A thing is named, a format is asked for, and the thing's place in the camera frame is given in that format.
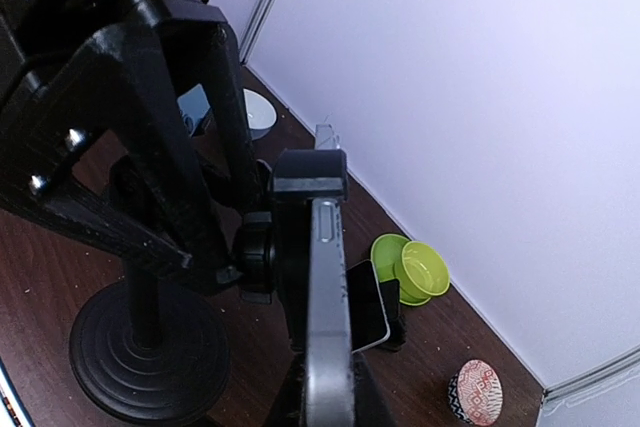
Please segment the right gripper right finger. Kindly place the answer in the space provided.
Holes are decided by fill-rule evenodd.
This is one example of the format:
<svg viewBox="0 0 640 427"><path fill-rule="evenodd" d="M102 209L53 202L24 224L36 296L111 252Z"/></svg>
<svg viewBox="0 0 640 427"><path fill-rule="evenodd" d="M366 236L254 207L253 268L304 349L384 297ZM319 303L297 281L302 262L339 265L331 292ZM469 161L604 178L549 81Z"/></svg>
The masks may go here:
<svg viewBox="0 0 640 427"><path fill-rule="evenodd" d="M375 380L363 353L353 355L355 425L357 427L397 427L391 409Z"/></svg>

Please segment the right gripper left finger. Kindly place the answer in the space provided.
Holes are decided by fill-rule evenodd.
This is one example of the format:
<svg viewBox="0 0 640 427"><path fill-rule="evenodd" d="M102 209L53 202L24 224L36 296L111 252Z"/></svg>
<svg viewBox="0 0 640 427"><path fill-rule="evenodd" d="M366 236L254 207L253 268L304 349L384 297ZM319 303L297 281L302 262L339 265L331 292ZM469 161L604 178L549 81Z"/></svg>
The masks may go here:
<svg viewBox="0 0 640 427"><path fill-rule="evenodd" d="M305 419L306 356L295 354L269 411L269 427L300 427Z"/></svg>

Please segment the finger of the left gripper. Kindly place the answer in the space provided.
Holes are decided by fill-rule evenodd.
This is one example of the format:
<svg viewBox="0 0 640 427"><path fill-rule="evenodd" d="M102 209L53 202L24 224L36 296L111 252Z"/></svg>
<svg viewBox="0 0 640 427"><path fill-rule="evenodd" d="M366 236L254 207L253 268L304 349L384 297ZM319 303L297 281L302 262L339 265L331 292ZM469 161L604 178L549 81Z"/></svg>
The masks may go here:
<svg viewBox="0 0 640 427"><path fill-rule="evenodd" d="M38 69L1 94L1 207L161 280L219 292L235 263L223 204L211 201L209 217L158 210L161 59L147 26L110 26L58 72ZM212 107L204 134L188 139L205 169L229 175Z"/></svg>
<svg viewBox="0 0 640 427"><path fill-rule="evenodd" d="M241 213L263 203L251 145L237 37L226 22L180 19L157 25L162 85L157 94L157 205L164 217L209 217L218 201ZM177 96L196 85L213 109L229 169L227 177L200 163L180 121Z"/></svg>

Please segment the silver phone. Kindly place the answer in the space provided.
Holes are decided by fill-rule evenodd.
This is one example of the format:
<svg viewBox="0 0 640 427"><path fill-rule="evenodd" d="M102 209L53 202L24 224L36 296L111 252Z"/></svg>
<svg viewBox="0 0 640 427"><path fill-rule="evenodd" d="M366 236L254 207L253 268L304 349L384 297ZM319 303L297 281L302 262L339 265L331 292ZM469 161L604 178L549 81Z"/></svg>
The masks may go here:
<svg viewBox="0 0 640 427"><path fill-rule="evenodd" d="M351 326L342 219L334 199L312 202L307 308L305 422L355 422Z"/></svg>

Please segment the blue phone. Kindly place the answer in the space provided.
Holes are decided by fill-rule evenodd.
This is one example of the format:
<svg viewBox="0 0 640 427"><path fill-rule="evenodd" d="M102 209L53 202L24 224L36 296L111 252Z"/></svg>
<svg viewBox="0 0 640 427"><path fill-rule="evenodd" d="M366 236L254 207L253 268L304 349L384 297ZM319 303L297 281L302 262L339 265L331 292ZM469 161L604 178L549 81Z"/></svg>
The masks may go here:
<svg viewBox="0 0 640 427"><path fill-rule="evenodd" d="M203 135L211 117L211 106L204 88L197 84L178 98L183 123L191 137Z"/></svg>

